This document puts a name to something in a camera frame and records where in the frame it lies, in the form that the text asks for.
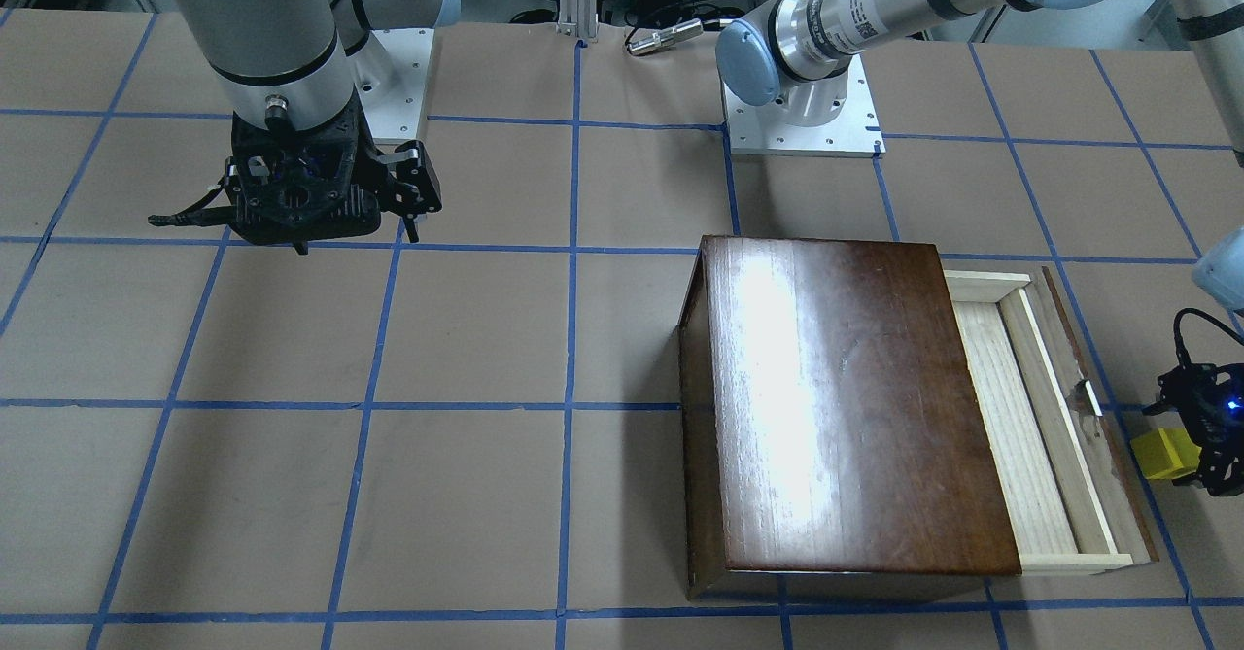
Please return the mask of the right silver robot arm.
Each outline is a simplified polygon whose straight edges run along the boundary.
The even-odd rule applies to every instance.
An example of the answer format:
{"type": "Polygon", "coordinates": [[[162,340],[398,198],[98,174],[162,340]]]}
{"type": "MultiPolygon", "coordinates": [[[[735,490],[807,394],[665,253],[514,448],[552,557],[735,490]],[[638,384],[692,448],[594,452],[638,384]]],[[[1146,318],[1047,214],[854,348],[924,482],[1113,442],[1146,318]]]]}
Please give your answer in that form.
{"type": "Polygon", "coordinates": [[[444,203],[417,130],[429,56],[383,36],[430,42],[462,0],[174,0],[231,104],[230,153],[204,198],[152,226],[226,226],[254,246],[378,232],[409,242],[444,203]]]}

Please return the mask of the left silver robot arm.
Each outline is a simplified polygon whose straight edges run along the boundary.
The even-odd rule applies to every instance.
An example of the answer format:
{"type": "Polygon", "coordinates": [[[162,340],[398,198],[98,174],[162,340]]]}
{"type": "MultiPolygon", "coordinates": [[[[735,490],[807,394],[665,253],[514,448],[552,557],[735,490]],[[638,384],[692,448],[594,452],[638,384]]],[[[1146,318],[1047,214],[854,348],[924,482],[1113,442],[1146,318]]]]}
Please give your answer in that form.
{"type": "MultiPolygon", "coordinates": [[[[768,0],[722,30],[715,60],[724,86],[744,104],[773,104],[796,86],[836,76],[855,56],[940,24],[998,7],[1018,12],[1075,10],[1105,0],[768,0]]],[[[1242,169],[1243,0],[1169,0],[1178,34],[1242,169]]],[[[1242,226],[1209,249],[1192,270],[1200,291],[1242,318],[1242,226]]],[[[1159,377],[1158,396],[1144,413],[1176,413],[1193,445],[1195,471],[1176,485],[1209,496],[1242,496],[1242,363],[1209,365],[1191,358],[1182,322],[1195,314],[1242,346],[1242,334],[1200,309],[1178,309],[1172,321],[1177,365],[1159,377]]]]}

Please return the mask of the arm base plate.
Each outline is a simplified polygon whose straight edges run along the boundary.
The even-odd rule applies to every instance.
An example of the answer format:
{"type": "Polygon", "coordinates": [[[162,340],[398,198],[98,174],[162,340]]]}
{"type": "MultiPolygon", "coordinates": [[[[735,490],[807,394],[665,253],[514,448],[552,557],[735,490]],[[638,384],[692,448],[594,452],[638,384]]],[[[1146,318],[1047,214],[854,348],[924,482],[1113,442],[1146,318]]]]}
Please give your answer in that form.
{"type": "Polygon", "coordinates": [[[843,75],[782,92],[755,107],[722,85],[730,150],[741,155],[884,155],[865,61],[856,56],[843,75]]]}
{"type": "Polygon", "coordinates": [[[369,34],[351,56],[369,135],[378,144],[424,137],[434,48],[435,29],[391,29],[369,34]]]}

